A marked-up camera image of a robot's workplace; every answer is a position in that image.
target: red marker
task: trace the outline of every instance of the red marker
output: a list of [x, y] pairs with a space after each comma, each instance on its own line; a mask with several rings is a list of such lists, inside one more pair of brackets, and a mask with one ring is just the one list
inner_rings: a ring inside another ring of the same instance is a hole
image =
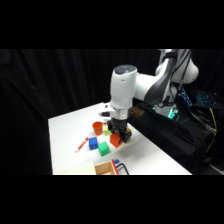
[[89, 138], [86, 138], [85, 141], [76, 149], [76, 152], [78, 152], [85, 144], [88, 142]]

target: black background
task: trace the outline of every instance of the black background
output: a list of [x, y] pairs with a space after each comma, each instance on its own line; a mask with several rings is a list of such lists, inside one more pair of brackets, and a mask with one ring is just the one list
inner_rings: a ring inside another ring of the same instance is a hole
[[[192, 52], [198, 89], [224, 95], [224, 50]], [[1, 174], [51, 174], [48, 119], [108, 102], [116, 66], [154, 75], [159, 57], [155, 49], [1, 49]]]

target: blue block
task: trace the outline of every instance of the blue block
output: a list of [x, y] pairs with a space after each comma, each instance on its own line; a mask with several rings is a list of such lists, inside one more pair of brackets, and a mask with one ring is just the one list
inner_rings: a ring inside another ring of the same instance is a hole
[[115, 160], [114, 160], [114, 163], [115, 163], [115, 164], [118, 164], [118, 163], [120, 163], [120, 161], [119, 161], [118, 159], [115, 159]]
[[89, 138], [89, 148], [90, 150], [98, 149], [97, 138]]

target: red object in box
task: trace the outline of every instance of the red object in box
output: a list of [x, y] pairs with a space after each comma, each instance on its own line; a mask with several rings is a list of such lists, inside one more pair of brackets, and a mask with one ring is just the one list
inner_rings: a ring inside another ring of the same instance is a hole
[[115, 147], [118, 148], [120, 145], [123, 144], [123, 142], [119, 143], [121, 140], [119, 134], [117, 132], [115, 132], [114, 134], [112, 134], [110, 136], [110, 143]]

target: green cube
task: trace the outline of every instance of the green cube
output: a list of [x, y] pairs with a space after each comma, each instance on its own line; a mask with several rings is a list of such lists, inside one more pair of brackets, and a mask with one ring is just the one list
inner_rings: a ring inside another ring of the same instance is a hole
[[110, 153], [109, 146], [106, 142], [103, 142], [103, 143], [99, 144], [98, 148], [100, 150], [101, 156], [105, 156], [105, 155]]
[[112, 135], [112, 133], [108, 130], [108, 126], [107, 125], [104, 126], [104, 134], [105, 134], [105, 136]]

